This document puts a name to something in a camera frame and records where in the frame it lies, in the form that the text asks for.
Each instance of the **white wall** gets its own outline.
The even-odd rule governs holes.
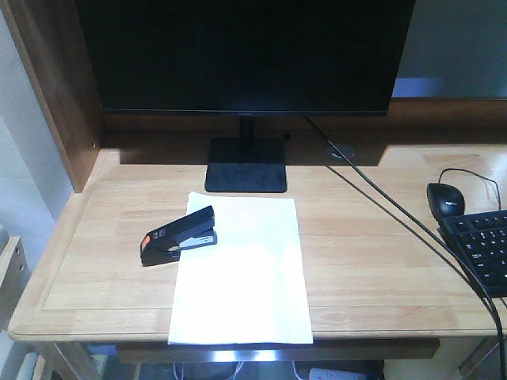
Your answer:
[[[507,97],[507,2],[417,0],[396,97]]]
[[[33,270],[72,191],[0,13],[0,223]]]

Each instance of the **white paper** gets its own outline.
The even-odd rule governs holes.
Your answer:
[[[189,195],[217,245],[181,252],[170,343],[313,343],[293,199]]]

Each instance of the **monitor stand base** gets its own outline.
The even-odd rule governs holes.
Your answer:
[[[286,192],[281,139],[213,139],[204,187],[207,192]]]

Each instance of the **black mouse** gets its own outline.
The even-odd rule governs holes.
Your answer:
[[[463,194],[450,184],[428,184],[426,196],[428,196],[429,209],[439,223],[446,216],[465,213]]]

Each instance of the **stapler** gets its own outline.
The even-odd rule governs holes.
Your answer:
[[[212,206],[188,214],[146,234],[141,241],[144,267],[180,260],[182,249],[216,244],[215,212]]]

